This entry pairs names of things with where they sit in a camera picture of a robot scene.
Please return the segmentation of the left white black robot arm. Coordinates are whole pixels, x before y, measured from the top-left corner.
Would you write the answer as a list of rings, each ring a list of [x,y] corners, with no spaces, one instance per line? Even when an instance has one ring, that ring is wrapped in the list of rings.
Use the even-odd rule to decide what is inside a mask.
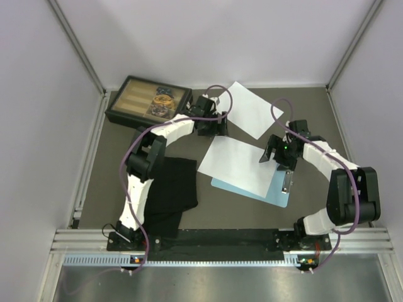
[[[232,111],[233,97],[227,111],[219,113],[219,98],[200,96],[195,105],[176,114],[164,123],[147,129],[139,128],[120,168],[126,168],[127,180],[123,181],[125,205],[123,212],[108,235],[108,251],[134,251],[149,248],[144,229],[144,212],[150,187],[162,169],[166,147],[176,140],[197,131],[200,135],[227,134],[227,115]]]

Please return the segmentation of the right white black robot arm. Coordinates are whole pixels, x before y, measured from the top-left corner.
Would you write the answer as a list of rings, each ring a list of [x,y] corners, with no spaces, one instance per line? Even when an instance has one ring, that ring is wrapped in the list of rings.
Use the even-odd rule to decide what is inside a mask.
[[[345,225],[377,221],[381,215],[377,172],[360,167],[331,148],[321,136],[313,136],[306,120],[291,121],[283,138],[271,135],[260,162],[274,160],[292,173],[299,159],[312,164],[329,182],[325,208],[301,217],[294,224],[294,242],[308,249],[318,235]]]

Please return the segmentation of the light blue clipboard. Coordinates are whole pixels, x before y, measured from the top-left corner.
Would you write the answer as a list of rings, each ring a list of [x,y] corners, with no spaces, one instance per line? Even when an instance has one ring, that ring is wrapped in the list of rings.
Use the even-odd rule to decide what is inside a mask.
[[[213,178],[211,185],[240,196],[262,201],[280,208],[288,205],[289,193],[284,193],[286,172],[277,170],[278,164],[269,161],[236,172],[225,179]]]

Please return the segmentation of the white paper sheet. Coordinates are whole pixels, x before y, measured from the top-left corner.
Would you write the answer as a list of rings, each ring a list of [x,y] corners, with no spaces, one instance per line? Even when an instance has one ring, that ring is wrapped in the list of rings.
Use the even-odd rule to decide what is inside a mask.
[[[271,104],[239,82],[234,82],[228,90],[233,102],[227,119],[254,139],[259,139],[275,122]]]
[[[260,162],[264,150],[230,137],[215,137],[198,172],[265,197],[277,163]]]

